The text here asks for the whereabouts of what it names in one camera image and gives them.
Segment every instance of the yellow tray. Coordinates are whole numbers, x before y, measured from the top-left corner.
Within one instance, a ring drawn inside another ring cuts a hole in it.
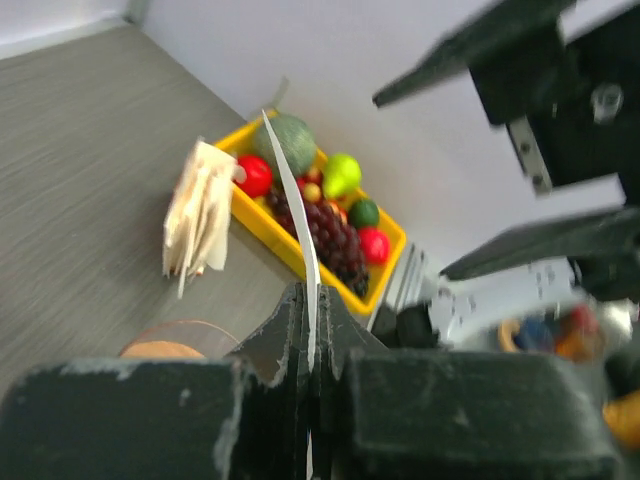
[[[262,118],[248,123],[215,144],[215,146],[227,153],[244,155],[252,153],[252,136],[255,130],[262,124]],[[323,170],[327,163],[327,156],[318,149],[314,164]],[[340,206],[348,209],[356,200],[367,197],[362,190],[348,195]],[[305,277],[304,260],[300,244],[282,228],[271,216],[271,212],[262,198],[251,199],[236,185],[233,186],[233,202],[231,205],[233,216],[236,217],[251,233],[258,237],[273,253],[284,261],[301,278]],[[322,283],[338,289],[345,304],[352,313],[369,315],[373,312],[385,285],[391,277],[402,249],[407,243],[407,236],[402,228],[393,221],[382,209],[380,209],[380,223],[378,228],[387,234],[391,243],[391,253],[384,265],[369,266],[369,290],[363,299],[349,290],[338,278],[324,265],[320,265],[320,277]]]

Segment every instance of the blue object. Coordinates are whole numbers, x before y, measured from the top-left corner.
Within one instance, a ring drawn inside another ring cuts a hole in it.
[[[553,352],[553,335],[540,318],[526,318],[513,341],[520,350]]]

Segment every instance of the white wall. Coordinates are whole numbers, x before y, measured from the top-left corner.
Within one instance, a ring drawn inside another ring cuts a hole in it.
[[[125,12],[128,0],[0,0],[0,47]]]
[[[364,188],[442,264],[515,223],[621,202],[615,179],[536,200],[467,76],[373,107],[377,89],[487,3],[154,0],[145,31],[245,117],[286,75],[283,110],[302,116],[325,150],[355,155]],[[628,3],[583,2],[564,19],[567,32]]]

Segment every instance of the red tomato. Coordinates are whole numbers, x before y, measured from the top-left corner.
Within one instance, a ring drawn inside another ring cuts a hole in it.
[[[364,227],[358,230],[362,252],[367,263],[381,265],[389,258],[391,242],[389,237],[375,227]]]
[[[267,162],[255,155],[243,155],[238,158],[238,165],[244,168],[246,173],[243,182],[236,181],[244,193],[251,198],[256,198],[269,192],[273,174]]]

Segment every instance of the screw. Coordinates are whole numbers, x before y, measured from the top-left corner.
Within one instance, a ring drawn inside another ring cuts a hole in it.
[[[603,83],[591,94],[591,106],[593,107],[593,121],[595,123],[607,123],[612,121],[624,101],[624,92],[620,85]]]

